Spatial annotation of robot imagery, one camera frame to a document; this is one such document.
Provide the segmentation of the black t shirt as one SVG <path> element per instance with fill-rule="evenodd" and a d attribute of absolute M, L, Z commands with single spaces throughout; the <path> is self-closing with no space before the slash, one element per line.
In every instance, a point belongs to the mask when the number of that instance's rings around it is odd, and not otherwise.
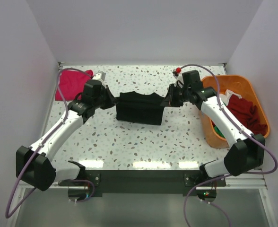
<path fill-rule="evenodd" d="M 144 95 L 135 91 L 120 93 L 116 104 L 116 119 L 131 123 L 161 125 L 164 97 L 152 93 Z"/>

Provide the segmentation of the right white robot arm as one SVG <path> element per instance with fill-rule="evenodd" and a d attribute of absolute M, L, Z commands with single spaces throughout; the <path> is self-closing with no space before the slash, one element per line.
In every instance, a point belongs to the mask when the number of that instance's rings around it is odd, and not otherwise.
<path fill-rule="evenodd" d="M 195 105 L 208 116 L 223 133 L 229 151 L 223 159 L 214 160 L 199 167 L 195 183 L 204 186 L 224 175 L 239 176 L 263 164 L 265 138 L 255 135 L 224 106 L 213 87 L 205 87 L 196 70 L 173 71 L 176 82 L 170 84 L 161 105 L 181 107 L 185 102 Z"/>

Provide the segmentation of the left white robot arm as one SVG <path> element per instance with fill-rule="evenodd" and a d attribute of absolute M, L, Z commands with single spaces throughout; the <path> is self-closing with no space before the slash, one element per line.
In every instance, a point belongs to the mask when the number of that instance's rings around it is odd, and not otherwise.
<path fill-rule="evenodd" d="M 21 146 L 16 152 L 16 176 L 29 185 L 47 190 L 54 182 L 70 180 L 74 185 L 85 182 L 85 167 L 70 161 L 62 169 L 54 168 L 52 161 L 65 141 L 95 114 L 98 108 L 108 109 L 115 105 L 115 98 L 102 79 L 85 83 L 80 100 L 69 103 L 54 126 L 30 147 Z"/>

